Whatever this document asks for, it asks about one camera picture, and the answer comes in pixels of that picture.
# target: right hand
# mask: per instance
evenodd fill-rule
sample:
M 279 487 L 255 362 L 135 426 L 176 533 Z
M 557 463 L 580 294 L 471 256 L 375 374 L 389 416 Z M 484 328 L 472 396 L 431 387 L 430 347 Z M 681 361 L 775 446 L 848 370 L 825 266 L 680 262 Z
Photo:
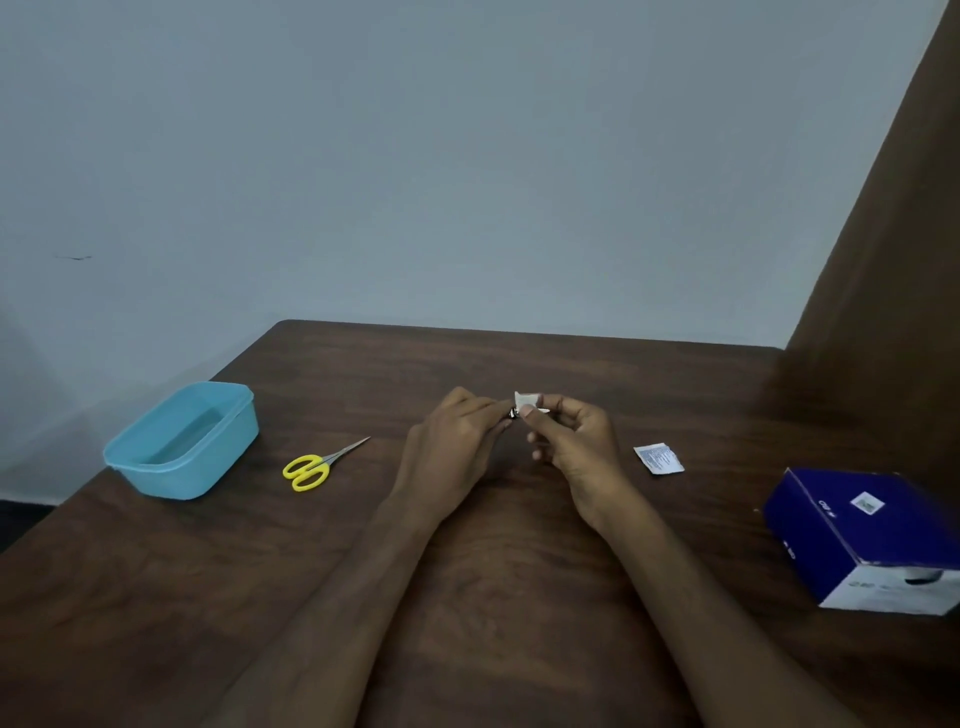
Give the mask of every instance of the right hand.
M 577 511 L 597 529 L 603 508 L 630 487 L 610 417 L 600 407 L 563 395 L 542 395 L 539 405 L 556 419 L 529 404 L 520 408 L 520 417 L 533 430 L 527 441 L 537 446 L 534 460 L 560 469 Z

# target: hand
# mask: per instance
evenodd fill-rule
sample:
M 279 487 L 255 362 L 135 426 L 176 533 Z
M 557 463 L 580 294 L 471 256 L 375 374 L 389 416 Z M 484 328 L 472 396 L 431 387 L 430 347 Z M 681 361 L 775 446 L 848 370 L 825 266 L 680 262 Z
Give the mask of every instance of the hand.
M 410 428 L 393 493 L 413 497 L 437 523 L 445 519 L 487 471 L 493 444 L 513 423 L 504 419 L 512 404 L 454 389 Z
M 553 411 L 556 420 L 529 404 L 520 417 L 533 432 L 534 460 L 560 469 L 584 521 L 597 529 L 600 509 L 629 487 L 620 468 L 616 434 L 610 417 L 600 407 L 563 395 L 542 395 L 540 406 Z

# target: forearm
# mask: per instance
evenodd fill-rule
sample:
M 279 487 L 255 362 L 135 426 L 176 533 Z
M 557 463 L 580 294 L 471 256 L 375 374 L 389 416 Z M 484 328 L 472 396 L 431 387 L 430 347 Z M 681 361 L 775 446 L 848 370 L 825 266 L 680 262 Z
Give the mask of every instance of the forearm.
M 352 726 L 380 643 L 436 525 L 402 494 L 381 503 L 359 541 L 204 726 Z
M 625 479 L 599 530 L 623 563 L 710 726 L 856 726 L 779 650 Z

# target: small white object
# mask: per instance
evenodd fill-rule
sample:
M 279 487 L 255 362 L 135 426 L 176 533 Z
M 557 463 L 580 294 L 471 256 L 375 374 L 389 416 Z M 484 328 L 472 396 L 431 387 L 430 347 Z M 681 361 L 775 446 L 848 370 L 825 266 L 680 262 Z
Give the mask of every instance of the small white object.
M 540 398 L 540 395 L 521 395 L 519 392 L 514 392 L 514 404 L 516 405 L 516 411 L 520 411 L 520 407 L 524 404 L 529 404 L 531 407 L 537 406 L 537 400 Z
M 680 464 L 677 454 L 664 443 L 634 448 L 634 452 L 647 466 L 647 470 L 654 475 L 670 475 L 684 471 L 684 466 Z
M 520 416 L 520 407 L 524 404 L 529 404 L 531 407 L 537 407 L 537 400 L 540 398 L 540 395 L 521 395 L 519 392 L 514 392 L 514 408 L 510 410 L 510 413 L 507 415 L 511 420 L 515 420 Z M 544 409 L 543 407 L 537 407 L 540 412 L 549 412 L 550 410 Z
M 866 513 L 868 516 L 872 516 L 880 508 L 886 505 L 882 500 L 876 496 L 871 496 L 869 493 L 864 491 L 859 496 L 850 501 L 851 505 L 859 508 L 861 511 Z

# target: light blue wall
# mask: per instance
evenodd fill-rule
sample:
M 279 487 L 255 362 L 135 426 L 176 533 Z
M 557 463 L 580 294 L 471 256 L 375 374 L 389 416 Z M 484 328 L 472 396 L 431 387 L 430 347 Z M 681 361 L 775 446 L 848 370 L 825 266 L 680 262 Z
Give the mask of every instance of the light blue wall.
M 283 318 L 782 346 L 945 4 L 7 0 L 0 497 Z

